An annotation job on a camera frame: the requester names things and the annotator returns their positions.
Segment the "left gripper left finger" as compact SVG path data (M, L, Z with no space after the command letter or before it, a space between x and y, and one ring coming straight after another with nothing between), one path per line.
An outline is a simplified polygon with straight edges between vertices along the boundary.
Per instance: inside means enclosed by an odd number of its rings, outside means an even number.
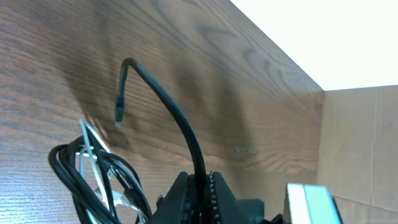
M181 172L156 212L151 224L181 224L188 189L188 174Z

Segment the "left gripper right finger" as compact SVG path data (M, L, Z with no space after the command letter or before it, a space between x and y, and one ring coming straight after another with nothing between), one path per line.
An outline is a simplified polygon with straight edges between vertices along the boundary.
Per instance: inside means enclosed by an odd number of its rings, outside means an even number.
M247 224L250 219L239 208L238 201L219 172L210 177L210 218L211 223Z

